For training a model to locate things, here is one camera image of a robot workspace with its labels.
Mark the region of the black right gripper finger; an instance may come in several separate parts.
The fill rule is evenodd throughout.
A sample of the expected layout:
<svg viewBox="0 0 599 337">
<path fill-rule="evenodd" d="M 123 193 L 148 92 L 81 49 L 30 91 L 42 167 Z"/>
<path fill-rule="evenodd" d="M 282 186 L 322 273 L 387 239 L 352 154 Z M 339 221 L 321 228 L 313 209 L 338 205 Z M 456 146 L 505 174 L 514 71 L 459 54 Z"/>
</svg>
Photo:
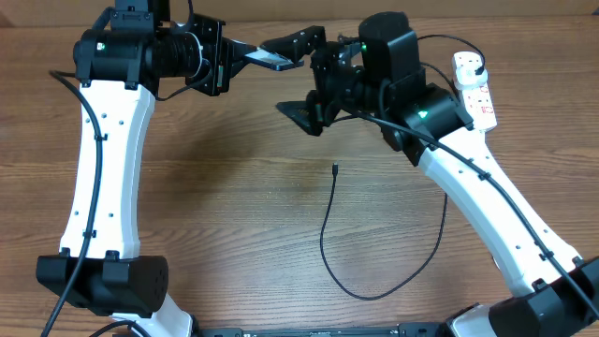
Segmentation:
<svg viewBox="0 0 599 337">
<path fill-rule="evenodd" d="M 260 48 L 276 53 L 296 64 L 305 55 L 325 46 L 326 33 L 324 26 L 313 25 L 294 34 L 264 41 Z"/>
<path fill-rule="evenodd" d="M 292 120 L 306 134 L 318 137 L 322 134 L 324 117 L 322 106 L 313 100 L 286 101 L 276 104 L 276 109 Z"/>
</svg>

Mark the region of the blue Galaxy smartphone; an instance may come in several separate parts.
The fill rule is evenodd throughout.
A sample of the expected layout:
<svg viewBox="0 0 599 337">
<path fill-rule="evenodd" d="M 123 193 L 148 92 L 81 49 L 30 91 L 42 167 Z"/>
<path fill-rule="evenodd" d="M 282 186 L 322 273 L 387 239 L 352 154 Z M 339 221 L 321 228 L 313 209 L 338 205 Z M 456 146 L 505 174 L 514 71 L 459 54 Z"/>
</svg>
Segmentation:
<svg viewBox="0 0 599 337">
<path fill-rule="evenodd" d="M 274 71 L 286 71 L 304 65 L 303 60 L 294 62 L 280 54 L 265 51 L 263 49 L 257 49 L 256 51 L 247 53 L 243 56 L 243 59 L 250 64 L 263 66 Z"/>
</svg>

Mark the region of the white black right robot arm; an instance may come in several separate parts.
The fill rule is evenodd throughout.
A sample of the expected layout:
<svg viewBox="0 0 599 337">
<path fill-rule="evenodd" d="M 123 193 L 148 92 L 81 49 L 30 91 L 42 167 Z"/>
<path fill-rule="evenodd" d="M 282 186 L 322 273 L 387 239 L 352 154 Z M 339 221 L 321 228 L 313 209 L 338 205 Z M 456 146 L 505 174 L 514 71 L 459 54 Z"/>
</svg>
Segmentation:
<svg viewBox="0 0 599 337">
<path fill-rule="evenodd" d="M 493 158 L 491 109 L 468 105 L 487 85 L 472 50 L 445 87 L 426 80 L 419 36 L 405 14 L 365 19 L 356 37 L 326 38 L 321 26 L 264 41 L 278 65 L 311 59 L 315 88 L 278 109 L 311 136 L 342 119 L 379 125 L 386 143 L 445 192 L 486 245 L 507 300 L 474 304 L 440 323 L 404 323 L 401 336 L 571 336 L 598 319 L 598 262 L 583 258 L 534 211 Z"/>
</svg>

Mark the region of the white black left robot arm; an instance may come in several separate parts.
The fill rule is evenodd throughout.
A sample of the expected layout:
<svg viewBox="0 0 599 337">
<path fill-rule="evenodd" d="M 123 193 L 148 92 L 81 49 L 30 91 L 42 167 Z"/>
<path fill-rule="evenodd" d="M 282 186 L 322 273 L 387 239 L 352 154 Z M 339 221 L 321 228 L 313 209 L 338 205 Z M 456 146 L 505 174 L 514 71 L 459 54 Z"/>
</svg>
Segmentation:
<svg viewBox="0 0 599 337">
<path fill-rule="evenodd" d="M 140 251 L 141 158 L 159 83 L 182 78 L 205 95 L 263 51 L 222 34 L 223 22 L 191 13 L 170 18 L 166 1 L 118 1 L 73 49 L 76 69 L 53 71 L 80 102 L 76 186 L 55 255 L 37 260 L 37 280 L 59 305 L 111 318 L 138 336 L 197 336 L 197 320 L 168 294 L 168 263 Z"/>
</svg>

